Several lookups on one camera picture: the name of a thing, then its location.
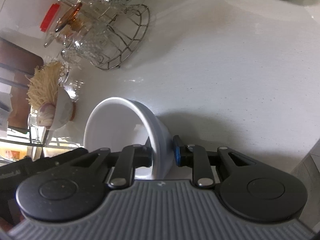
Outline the white plastic bowl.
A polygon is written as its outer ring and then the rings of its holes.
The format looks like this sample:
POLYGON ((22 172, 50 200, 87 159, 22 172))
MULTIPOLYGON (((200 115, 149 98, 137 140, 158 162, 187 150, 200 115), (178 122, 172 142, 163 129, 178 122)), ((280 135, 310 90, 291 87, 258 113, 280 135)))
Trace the white plastic bowl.
POLYGON ((152 165, 137 168, 135 178, 164 179, 174 162, 172 135, 142 103, 119 97, 105 99, 93 109, 84 131, 84 148, 89 152, 104 147, 118 152, 147 141, 152 148, 152 165))

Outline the bowl of enoki and onion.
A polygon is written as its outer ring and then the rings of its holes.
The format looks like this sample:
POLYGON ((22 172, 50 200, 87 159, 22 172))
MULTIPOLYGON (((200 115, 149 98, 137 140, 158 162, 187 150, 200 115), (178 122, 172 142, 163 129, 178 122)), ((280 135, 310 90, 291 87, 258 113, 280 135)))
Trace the bowl of enoki and onion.
POLYGON ((36 111, 37 126, 55 131, 74 118, 74 102, 62 85, 68 71, 67 64, 50 60, 28 78, 27 101, 36 111))

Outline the black dish rack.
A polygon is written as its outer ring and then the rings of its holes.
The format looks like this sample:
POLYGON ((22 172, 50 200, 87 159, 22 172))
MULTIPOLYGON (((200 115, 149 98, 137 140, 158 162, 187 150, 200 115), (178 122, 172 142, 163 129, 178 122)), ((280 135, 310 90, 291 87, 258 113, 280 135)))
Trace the black dish rack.
POLYGON ((35 68, 42 64, 43 61, 25 66, 1 63, 1 85, 10 96, 12 109, 7 131, 1 131, 1 142, 23 146, 45 145, 48 131, 32 124, 33 110, 27 102, 29 79, 34 75, 35 68))

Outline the brown cutting board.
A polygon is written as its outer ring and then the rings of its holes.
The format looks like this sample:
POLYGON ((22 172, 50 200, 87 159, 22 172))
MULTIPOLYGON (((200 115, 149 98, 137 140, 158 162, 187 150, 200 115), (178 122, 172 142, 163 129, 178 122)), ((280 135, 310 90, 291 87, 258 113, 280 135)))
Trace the brown cutting board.
POLYGON ((35 68, 43 65, 42 57, 1 38, 1 84, 11 87, 12 112, 9 115, 10 128, 26 130, 30 105, 27 101, 29 79, 35 68))

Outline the red-lid jar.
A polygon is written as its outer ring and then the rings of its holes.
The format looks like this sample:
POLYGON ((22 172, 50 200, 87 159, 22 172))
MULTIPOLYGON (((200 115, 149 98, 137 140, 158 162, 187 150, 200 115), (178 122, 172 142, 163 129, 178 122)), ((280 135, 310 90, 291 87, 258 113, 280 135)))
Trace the red-lid jar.
POLYGON ((40 24, 40 31, 45 33, 49 29, 59 9, 60 9, 59 3, 54 3, 51 5, 43 21, 40 24))

